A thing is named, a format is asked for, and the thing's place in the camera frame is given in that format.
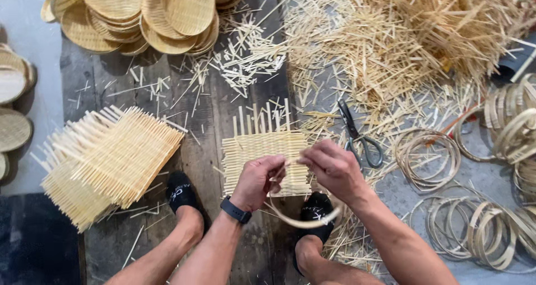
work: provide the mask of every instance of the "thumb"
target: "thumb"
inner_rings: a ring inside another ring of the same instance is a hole
[[[275,168],[280,168],[285,164],[285,156],[283,155],[268,155],[257,159],[259,166],[266,172],[272,171]]]

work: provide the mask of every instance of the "wooden floor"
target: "wooden floor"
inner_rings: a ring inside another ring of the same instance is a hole
[[[245,1],[250,4],[250,7],[257,8],[264,0]],[[257,12],[257,20],[263,18],[276,5],[277,0],[266,0],[263,10]],[[263,25],[267,28],[267,35],[278,29],[280,27],[279,14],[277,12],[271,14]],[[217,45],[219,46],[220,42],[227,44],[228,37],[220,35]],[[280,41],[279,33],[275,37],[276,42]],[[179,72],[175,68],[181,65],[183,59],[183,56],[161,55],[150,48],[132,62],[132,66],[144,67],[146,78],[144,83],[146,84],[156,83],[158,77],[171,77],[171,89],[165,89],[161,93],[165,96],[165,99],[161,99],[161,111],[165,109],[163,101],[171,106],[186,90],[185,83],[188,82],[181,81],[181,79],[192,76],[187,71]],[[108,96],[138,85],[130,72],[127,72],[131,61],[131,57],[124,57],[117,53],[91,55],[63,37],[60,67],[65,121],[76,121],[84,115],[86,110],[100,110],[103,106],[110,105],[121,107],[124,104],[123,108],[135,105],[147,112],[156,113],[157,104],[150,100],[150,92],[146,89]],[[232,137],[232,116],[238,114],[238,106],[251,107],[253,103],[262,106],[269,99],[275,100],[280,97],[282,100],[289,97],[284,68],[278,76],[264,83],[267,77],[269,76],[260,76],[258,84],[250,87],[249,98],[239,97],[230,103],[237,93],[229,88],[216,69],[211,68],[204,91],[209,95],[199,96],[200,103],[193,117],[190,115],[196,93],[192,93],[191,89],[172,110],[160,114],[160,116],[163,114],[170,116],[184,110],[183,113],[170,118],[180,125],[184,125],[185,115],[189,114],[186,127],[199,139],[201,146],[196,143],[191,134],[188,134],[179,151],[162,171],[183,170],[186,172],[197,188],[203,206],[212,220],[220,211],[219,204],[224,183],[224,179],[212,169],[212,165],[221,167],[221,140]],[[115,82],[105,89],[110,81]],[[164,185],[146,194],[131,208],[153,207],[157,205],[157,202],[165,203],[166,179],[167,175],[158,176],[151,186],[160,182],[164,182]],[[284,206],[288,214],[297,217],[303,199],[285,198],[279,199],[278,202],[276,206]],[[160,208],[159,215],[146,213],[130,218],[131,215],[132,213],[113,215],[109,220],[103,220],[92,226],[82,235],[80,240],[81,270],[83,274],[85,271],[83,278],[88,284],[102,284],[121,269],[142,226],[145,226],[144,231],[132,252],[133,259],[140,258],[157,246],[176,224],[176,218],[167,205]],[[232,266],[230,284],[306,284],[292,267],[294,240],[294,229],[273,216],[259,211],[254,213],[253,218],[244,228]]]

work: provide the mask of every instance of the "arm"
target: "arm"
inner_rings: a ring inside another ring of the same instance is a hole
[[[428,244],[399,220],[367,185],[352,152],[326,139],[303,150],[300,161],[363,222],[397,282],[458,283]]]
[[[231,203],[248,212],[261,207],[272,188],[270,177],[284,163],[283,156],[265,156],[247,162],[230,199]],[[274,182],[276,188],[284,177],[284,172],[278,175],[278,181]],[[229,278],[241,234],[242,224],[222,210],[193,254],[173,275],[171,284],[224,285]]]

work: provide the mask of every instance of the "black watch strap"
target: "black watch strap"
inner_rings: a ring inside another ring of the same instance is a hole
[[[232,218],[238,220],[238,222],[246,224],[251,218],[251,212],[244,212],[243,210],[239,209],[231,203],[229,198],[231,198],[231,196],[226,196],[221,202],[221,209],[224,210],[225,213],[228,213]]]

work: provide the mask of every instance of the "left hand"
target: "left hand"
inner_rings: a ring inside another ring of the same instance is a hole
[[[274,177],[284,165],[283,155],[264,156],[245,163],[231,196],[231,203],[246,212],[259,209],[270,189],[272,192],[281,189],[279,184],[286,176],[286,172],[279,173],[276,181],[270,181],[270,178]]]

